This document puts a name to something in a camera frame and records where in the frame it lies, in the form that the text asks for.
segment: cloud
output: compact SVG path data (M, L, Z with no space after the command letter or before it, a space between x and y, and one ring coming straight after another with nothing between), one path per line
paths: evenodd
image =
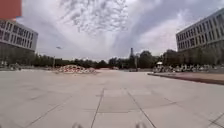
M102 18L95 19L89 16L93 8L83 12L85 8L82 4L86 4L87 0L63 1L68 3L65 2L62 6L61 0L23 0L23 17L17 21L39 33L36 50L38 53L65 59L88 57L97 60L112 56L126 57L131 47L137 52L149 49L153 54L160 54L166 48L175 49L175 34L179 29L208 16L224 5L223 0L126 0L127 8L123 9L128 12L128 17L127 22L124 22L119 18L120 14L107 9L108 5L103 2L105 0L99 0L101 2L95 8L96 12L101 12ZM67 10L66 7L72 7L69 2L77 7ZM79 24L85 29L100 29L107 23L112 24L107 29L114 29L114 26L124 26L127 29L99 31L98 35L93 36L85 31L79 32L72 20L77 17L85 22Z
M175 34L189 24L188 15L187 10L181 11L175 17L158 24L142 34L138 44L150 50L154 55L159 55L167 49L176 50Z

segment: pole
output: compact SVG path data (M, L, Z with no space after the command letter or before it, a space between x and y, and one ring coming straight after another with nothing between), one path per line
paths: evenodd
M55 56L54 56L54 59L53 59L53 69L54 69L54 66L55 66Z

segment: white cloud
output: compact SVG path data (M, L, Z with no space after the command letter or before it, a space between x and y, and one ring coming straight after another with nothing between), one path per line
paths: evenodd
M200 2L201 0L185 0L185 2L187 3L187 4L195 4L195 3L198 3L198 2Z
M77 57L108 59L111 56L128 54L130 47L136 47L137 50L149 49L154 54L162 53L167 48L175 49L175 34L189 23L189 19L195 21L199 17L197 14L206 15L208 12L213 12L214 8L224 5L224 0L215 0L214 2L210 0L184 0L181 2L180 0L170 0L169 2L167 0L126 0L128 8L125 9L129 13L126 26L129 29L118 34L116 32L104 32L99 36L91 37L85 32L78 32L77 26L72 24L70 18L60 20L66 13L66 9L59 6L60 1L23 0L23 17L18 21L39 33L38 53L66 59ZM203 6L194 5L201 4L199 1L203 2ZM182 11L172 17L181 9L189 9L194 15L188 19L188 12ZM86 20L88 24L93 24L91 17L83 17L83 20ZM115 19L109 20L114 25L118 25L120 22ZM55 49L57 46L63 49L58 51Z
M144 33L139 40L142 48L159 55L167 49L176 50L175 34L189 24L188 11L181 11L176 17L168 19Z

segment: red object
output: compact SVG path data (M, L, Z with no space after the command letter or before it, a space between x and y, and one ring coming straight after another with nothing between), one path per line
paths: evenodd
M0 18L14 19L22 16L22 0L0 0Z

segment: lamp post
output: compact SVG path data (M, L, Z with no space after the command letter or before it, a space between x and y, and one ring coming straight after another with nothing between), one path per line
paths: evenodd
M138 58L140 57L140 54L139 53L137 53L136 55L135 55L135 67L136 67L136 71L138 71Z

